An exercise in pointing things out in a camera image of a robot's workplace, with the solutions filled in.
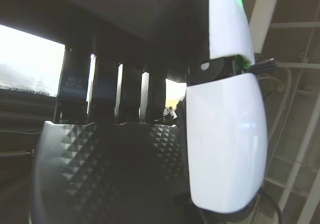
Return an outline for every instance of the textured black surface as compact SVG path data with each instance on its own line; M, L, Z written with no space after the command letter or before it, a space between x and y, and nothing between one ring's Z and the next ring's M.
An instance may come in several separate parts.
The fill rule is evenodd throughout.
M46 122L33 173L33 224L185 224L177 127Z

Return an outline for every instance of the cable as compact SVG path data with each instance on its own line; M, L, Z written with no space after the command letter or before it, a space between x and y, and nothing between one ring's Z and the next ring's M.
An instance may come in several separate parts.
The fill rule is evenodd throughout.
M273 200L273 198L269 196L269 194L267 194L262 188L259 189L259 194L261 196L264 196L273 205L276 214L278 215L279 224L285 224L284 218L282 216L282 211L279 208L278 204L275 202L275 200Z
M0 130L0 133L19 133L19 134L34 135L34 134L40 134L41 132L38 132L38 133L25 133L25 132L19 132L19 131Z

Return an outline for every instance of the diamond pattern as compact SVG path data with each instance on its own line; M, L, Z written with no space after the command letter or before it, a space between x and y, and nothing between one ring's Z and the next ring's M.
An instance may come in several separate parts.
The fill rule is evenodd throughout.
M107 148L99 140L97 124L65 125L64 131L62 176L78 222L122 223L122 198L110 173Z
M183 162L176 135L177 133L170 126L152 125L151 127L151 143L157 150L157 157L166 180L183 175Z

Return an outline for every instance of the white robot part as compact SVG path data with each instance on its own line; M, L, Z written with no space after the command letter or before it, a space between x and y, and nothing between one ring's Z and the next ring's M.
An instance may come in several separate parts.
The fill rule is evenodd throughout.
M234 213L257 194L265 172L264 103L251 73L190 86L186 123L191 198L202 209Z
M209 47L210 59L240 55L255 63L242 0L209 0Z

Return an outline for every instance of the round hole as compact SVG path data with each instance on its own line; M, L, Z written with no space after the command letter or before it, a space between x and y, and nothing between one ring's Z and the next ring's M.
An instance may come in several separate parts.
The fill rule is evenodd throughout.
M209 67L210 67L210 64L208 62L208 63L203 63L200 68L202 71L206 71Z

